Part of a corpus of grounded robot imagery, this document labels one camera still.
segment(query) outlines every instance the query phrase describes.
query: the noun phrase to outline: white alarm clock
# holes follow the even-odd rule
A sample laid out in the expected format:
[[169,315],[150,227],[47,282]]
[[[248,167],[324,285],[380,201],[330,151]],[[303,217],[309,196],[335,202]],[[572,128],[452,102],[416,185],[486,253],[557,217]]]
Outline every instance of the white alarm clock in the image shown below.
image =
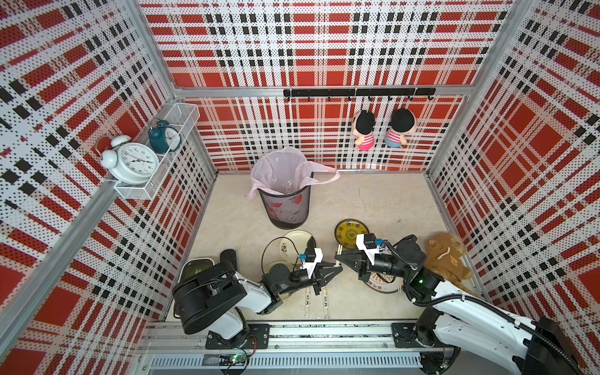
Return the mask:
[[126,184],[144,184],[158,168],[156,153],[141,143],[128,143],[130,136],[116,136],[110,141],[111,150],[102,152],[100,164],[119,181]]

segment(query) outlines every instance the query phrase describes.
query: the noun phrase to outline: plastic bag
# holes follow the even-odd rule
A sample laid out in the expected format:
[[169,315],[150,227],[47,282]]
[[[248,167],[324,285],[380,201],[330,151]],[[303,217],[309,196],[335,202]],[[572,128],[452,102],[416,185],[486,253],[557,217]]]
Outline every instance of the plastic bag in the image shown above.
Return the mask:
[[[335,173],[335,175],[321,182],[310,176],[313,172]],[[256,189],[273,195],[286,195],[307,185],[328,184],[338,178],[340,173],[337,169],[308,161],[300,150],[288,146],[269,152],[256,162],[250,173],[252,189],[246,194],[246,198],[254,198]]]

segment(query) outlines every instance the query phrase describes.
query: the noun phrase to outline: plaid wall panel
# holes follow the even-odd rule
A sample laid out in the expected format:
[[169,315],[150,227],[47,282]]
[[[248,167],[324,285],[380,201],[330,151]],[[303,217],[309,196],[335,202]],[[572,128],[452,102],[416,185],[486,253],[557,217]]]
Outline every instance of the plaid wall panel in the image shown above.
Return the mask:
[[0,28],[2,308],[102,183],[96,140],[166,95],[119,1],[3,2]]
[[600,2],[537,0],[434,174],[493,302],[600,372]]
[[[264,154],[293,146],[309,160],[334,168],[424,171],[454,117],[461,96],[426,98],[198,98],[198,129],[218,170],[250,170]],[[390,148],[384,137],[392,113],[409,108],[416,133],[408,145]],[[375,114],[375,145],[367,152],[355,145],[350,126],[354,113]]]
[[469,84],[513,3],[139,2],[179,87]]
[[[139,135],[166,100],[122,1],[0,4],[0,307],[96,193],[102,134]],[[0,374],[125,374],[210,183],[187,144],[154,201],[118,199]]]
[[212,181],[189,140],[154,200],[117,199],[0,374],[127,374],[148,321],[166,314]]

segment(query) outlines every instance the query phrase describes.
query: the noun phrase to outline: alarm clock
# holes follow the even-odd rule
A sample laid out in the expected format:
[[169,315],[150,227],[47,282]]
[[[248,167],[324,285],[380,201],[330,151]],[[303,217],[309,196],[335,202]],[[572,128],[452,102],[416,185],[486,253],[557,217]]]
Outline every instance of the alarm clock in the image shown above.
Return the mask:
[[117,136],[110,141],[111,150],[101,154],[100,165],[119,181],[139,185],[146,183],[156,172],[158,156],[148,146],[131,142],[130,136]]
[[148,130],[150,145],[159,154],[177,151],[181,146],[181,136],[176,129],[169,126],[169,122],[160,120],[155,127]]

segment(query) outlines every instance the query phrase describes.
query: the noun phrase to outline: clock face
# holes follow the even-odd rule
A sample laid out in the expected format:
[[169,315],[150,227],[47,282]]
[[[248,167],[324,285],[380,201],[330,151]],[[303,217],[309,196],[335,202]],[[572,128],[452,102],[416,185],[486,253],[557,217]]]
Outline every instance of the clock face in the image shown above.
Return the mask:
[[156,154],[141,145],[121,146],[119,157],[119,162],[124,164],[128,170],[143,176],[151,175],[158,166]]
[[177,131],[172,128],[166,128],[164,130],[164,136],[167,139],[167,144],[169,145],[169,148],[171,150],[177,149],[181,140],[181,137],[179,136],[179,134],[177,134]]

